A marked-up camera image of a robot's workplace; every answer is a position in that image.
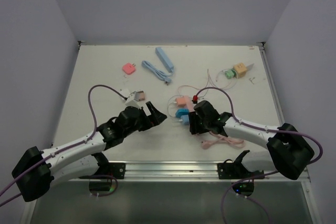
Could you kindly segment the brown pink USB charger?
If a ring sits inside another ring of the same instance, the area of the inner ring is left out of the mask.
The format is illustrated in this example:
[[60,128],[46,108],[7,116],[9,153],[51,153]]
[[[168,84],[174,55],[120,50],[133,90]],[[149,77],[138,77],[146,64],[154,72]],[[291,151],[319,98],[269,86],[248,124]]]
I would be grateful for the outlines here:
[[136,94],[137,94],[136,95],[137,101],[145,101],[146,100],[144,91],[138,91]]

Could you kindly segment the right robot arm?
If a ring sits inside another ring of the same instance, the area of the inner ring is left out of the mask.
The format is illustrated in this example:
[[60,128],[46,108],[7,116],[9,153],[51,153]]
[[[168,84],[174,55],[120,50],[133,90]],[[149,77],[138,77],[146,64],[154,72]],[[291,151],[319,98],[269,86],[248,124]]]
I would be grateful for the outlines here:
[[220,178],[238,179],[278,171],[288,179],[296,180],[314,157],[312,147],[291,124],[267,126],[243,121],[233,113],[218,113],[208,102],[198,103],[188,115],[190,133],[239,138],[256,144],[263,151],[245,150],[234,161],[218,164]]

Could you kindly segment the salmon pink charger plug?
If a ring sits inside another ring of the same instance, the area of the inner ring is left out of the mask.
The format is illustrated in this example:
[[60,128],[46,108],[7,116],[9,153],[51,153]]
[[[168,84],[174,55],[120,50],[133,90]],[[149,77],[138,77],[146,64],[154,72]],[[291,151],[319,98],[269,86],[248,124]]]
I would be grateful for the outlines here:
[[181,96],[181,97],[177,97],[176,99],[175,99],[175,104],[177,105],[177,106],[179,106],[179,107],[184,107],[184,106],[186,106],[186,104],[187,104],[187,100],[188,100],[188,97],[185,97],[185,96]]

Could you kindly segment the light blue power strip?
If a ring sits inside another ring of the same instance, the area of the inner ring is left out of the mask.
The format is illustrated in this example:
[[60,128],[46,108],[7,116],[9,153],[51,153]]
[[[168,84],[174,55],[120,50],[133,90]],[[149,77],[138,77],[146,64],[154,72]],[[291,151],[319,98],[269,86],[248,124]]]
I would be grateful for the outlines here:
[[161,63],[164,65],[166,70],[169,73],[173,73],[174,65],[173,65],[172,61],[170,60],[170,58],[165,53],[165,51],[161,47],[156,47],[155,48],[155,54],[160,59]]

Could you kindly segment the white USB charger plug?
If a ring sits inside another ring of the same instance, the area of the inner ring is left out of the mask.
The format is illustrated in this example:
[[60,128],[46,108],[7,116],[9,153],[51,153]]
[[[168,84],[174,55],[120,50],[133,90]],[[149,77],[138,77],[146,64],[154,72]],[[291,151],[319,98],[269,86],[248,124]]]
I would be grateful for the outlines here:
[[121,89],[120,90],[120,94],[123,96],[123,97],[125,97],[125,102],[126,101],[129,101],[130,99],[131,99],[131,95],[132,95],[132,92],[129,90],[129,89],[127,89],[127,88],[124,88],[124,89]]

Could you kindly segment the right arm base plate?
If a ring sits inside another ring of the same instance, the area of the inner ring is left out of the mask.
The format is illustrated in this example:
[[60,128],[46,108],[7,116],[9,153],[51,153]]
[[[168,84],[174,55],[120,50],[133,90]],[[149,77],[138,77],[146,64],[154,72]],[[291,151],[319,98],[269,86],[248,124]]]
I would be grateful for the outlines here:
[[261,175],[264,177],[264,172],[249,172],[242,164],[235,163],[218,163],[217,173],[219,179],[243,179]]

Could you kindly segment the light blue charger plug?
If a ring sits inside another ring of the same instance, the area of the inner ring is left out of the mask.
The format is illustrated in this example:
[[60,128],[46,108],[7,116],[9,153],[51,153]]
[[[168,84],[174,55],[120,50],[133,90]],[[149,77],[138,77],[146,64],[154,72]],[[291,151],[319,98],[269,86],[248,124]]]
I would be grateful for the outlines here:
[[183,124],[183,125],[189,125],[190,124],[190,120],[189,120],[189,116],[188,115],[182,115],[179,119],[179,121]]

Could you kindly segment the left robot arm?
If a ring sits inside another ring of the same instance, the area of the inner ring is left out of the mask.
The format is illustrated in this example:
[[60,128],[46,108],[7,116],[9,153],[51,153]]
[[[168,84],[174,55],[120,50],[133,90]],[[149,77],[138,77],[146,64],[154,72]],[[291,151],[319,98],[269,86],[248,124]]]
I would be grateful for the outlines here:
[[151,102],[143,108],[128,106],[86,135],[62,146],[39,150],[29,148],[12,171],[14,181],[25,202],[43,196],[56,184],[71,179],[106,178],[112,171],[103,152],[123,142],[134,132],[149,130],[163,123],[167,116]]

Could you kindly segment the blue cube socket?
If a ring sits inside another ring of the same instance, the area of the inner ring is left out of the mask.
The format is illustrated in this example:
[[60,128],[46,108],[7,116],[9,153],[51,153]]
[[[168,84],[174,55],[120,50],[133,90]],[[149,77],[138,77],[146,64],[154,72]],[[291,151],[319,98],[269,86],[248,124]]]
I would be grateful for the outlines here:
[[189,110],[185,109],[185,108],[180,108],[175,112],[175,117],[176,118],[181,118],[184,115],[188,115],[189,114]]

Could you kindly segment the pink adapter plug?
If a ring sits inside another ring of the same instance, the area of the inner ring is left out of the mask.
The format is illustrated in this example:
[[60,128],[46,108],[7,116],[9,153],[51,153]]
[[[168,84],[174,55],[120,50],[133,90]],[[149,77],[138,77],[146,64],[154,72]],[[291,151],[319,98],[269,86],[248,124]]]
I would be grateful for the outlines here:
[[135,64],[129,62],[126,63],[125,65],[122,66],[122,71],[127,75],[133,74],[136,71]]

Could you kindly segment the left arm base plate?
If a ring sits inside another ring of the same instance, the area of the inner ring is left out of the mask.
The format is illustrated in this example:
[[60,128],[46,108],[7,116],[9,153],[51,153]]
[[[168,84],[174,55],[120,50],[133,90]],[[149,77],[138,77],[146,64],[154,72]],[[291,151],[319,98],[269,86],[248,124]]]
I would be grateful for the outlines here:
[[113,162],[100,167],[93,175],[81,176],[80,179],[124,179],[126,163]]

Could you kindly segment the pink power strip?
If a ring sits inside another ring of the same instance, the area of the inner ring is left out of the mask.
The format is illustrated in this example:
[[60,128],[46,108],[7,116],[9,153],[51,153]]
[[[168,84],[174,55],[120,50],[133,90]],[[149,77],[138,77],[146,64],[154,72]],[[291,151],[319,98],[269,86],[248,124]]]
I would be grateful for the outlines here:
[[184,96],[185,99],[185,103],[186,103],[186,108],[188,109],[189,113],[194,112],[194,103],[192,98],[188,97],[188,96]]

